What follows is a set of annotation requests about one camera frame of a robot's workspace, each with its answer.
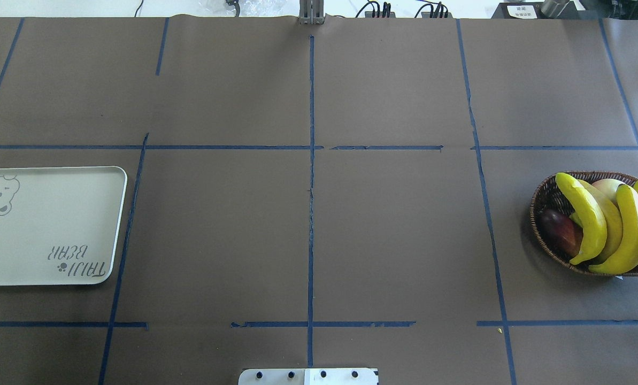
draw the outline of apple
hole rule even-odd
[[[609,200],[611,200],[611,202],[613,202],[614,205],[616,205],[616,207],[618,207],[618,204],[616,202],[616,190],[618,189],[618,186],[622,184],[625,184],[625,183],[617,179],[607,178],[607,179],[601,179],[601,180],[598,180],[597,182],[592,183],[592,186],[597,188],[597,190],[602,191],[602,193]]]
[[[548,208],[537,217],[537,225],[546,241],[571,257],[578,255],[582,243],[582,229],[569,217]]]

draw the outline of metal plate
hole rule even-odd
[[[238,385],[378,385],[378,370],[370,368],[248,369]]]
[[[125,192],[116,166],[0,168],[0,286],[106,280]]]

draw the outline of tray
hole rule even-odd
[[[0,286],[106,280],[125,194],[116,166],[0,168]]]

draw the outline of fruit basket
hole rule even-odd
[[[638,178],[635,178],[631,175],[610,171],[566,171],[566,173],[572,175],[577,179],[585,180],[588,183],[593,183],[597,180],[605,178],[612,178],[620,180],[628,185],[633,185],[633,183],[638,180]],[[612,275],[608,274],[592,273],[590,270],[587,269],[587,262],[577,266],[571,265],[570,263],[568,263],[568,261],[571,259],[570,256],[568,256],[564,251],[561,251],[560,249],[557,249],[553,245],[549,244],[548,240],[541,236],[538,225],[536,223],[536,217],[539,213],[548,208],[556,210],[566,216],[573,212],[573,206],[570,202],[568,202],[566,197],[556,186],[555,175],[546,178],[542,183],[540,183],[538,188],[535,190],[535,193],[533,194],[531,200],[531,209],[529,209],[529,216],[531,217],[532,231],[537,238],[538,244],[542,247],[544,252],[546,252],[548,256],[550,256],[553,260],[557,261],[561,265],[576,273],[611,277]],[[631,271],[628,271],[627,273],[621,275],[638,277],[638,265]]]

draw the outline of label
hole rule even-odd
[[[507,5],[506,10],[517,19],[537,19],[537,12],[532,5]]]

